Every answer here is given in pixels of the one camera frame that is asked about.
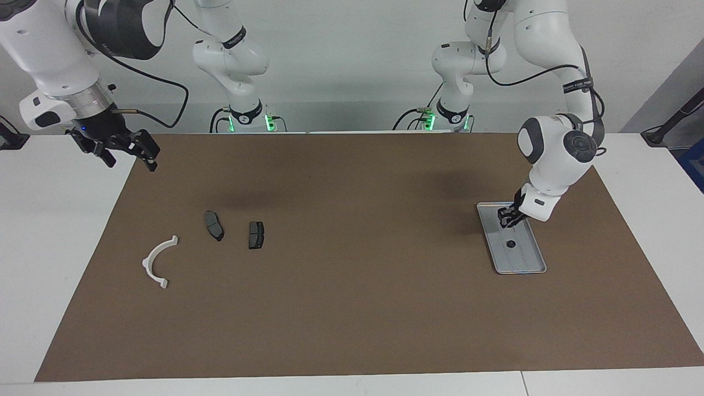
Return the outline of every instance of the green light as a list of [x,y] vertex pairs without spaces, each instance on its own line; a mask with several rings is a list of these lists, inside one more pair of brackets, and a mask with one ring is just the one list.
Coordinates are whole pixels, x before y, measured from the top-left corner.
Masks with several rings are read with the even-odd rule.
[[425,120],[425,130],[433,130],[435,126],[435,114],[428,113],[428,116],[430,116],[430,118]]
[[266,120],[267,130],[269,130],[269,132],[274,132],[276,130],[276,122],[272,120],[268,114],[264,115],[264,119]]

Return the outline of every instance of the white tabletop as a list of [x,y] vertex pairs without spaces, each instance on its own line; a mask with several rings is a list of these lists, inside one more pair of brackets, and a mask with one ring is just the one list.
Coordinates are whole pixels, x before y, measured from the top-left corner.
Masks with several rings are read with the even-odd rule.
[[[638,135],[604,146],[596,169],[702,347],[704,194]],[[0,395],[704,394],[704,368],[31,383],[134,162],[116,157],[107,169],[59,136],[0,152]]]

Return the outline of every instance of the brown mat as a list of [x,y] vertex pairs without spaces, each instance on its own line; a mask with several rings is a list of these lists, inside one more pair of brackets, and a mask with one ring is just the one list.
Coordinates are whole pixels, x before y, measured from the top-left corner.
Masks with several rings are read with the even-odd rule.
[[[704,365],[595,171],[533,222],[547,273],[493,271],[475,205],[524,180],[515,135],[158,141],[158,171],[132,169],[36,380]],[[261,250],[249,221],[265,224]],[[171,235],[162,290],[141,262]]]

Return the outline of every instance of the white curved object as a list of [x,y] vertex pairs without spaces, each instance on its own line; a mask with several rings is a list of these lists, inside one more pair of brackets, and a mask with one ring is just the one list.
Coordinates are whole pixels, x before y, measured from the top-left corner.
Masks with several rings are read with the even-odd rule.
[[150,278],[154,279],[155,281],[159,282],[159,285],[161,286],[162,289],[166,289],[166,286],[169,284],[169,281],[164,279],[164,278],[159,278],[158,276],[154,275],[154,272],[152,271],[151,267],[154,264],[154,259],[159,255],[159,253],[163,252],[166,248],[176,246],[178,243],[178,237],[176,235],[171,238],[171,240],[168,240],[166,242],[162,242],[157,247],[155,247],[151,253],[146,257],[146,259],[142,260],[142,266],[144,269],[146,269],[146,274],[149,275]]

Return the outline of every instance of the metal tray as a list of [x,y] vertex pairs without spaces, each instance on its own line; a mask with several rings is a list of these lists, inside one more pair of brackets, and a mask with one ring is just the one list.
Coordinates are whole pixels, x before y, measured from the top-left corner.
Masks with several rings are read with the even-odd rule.
[[514,228],[501,228],[497,211],[509,205],[510,202],[482,202],[477,205],[496,272],[502,275],[544,273],[547,267],[528,220]]

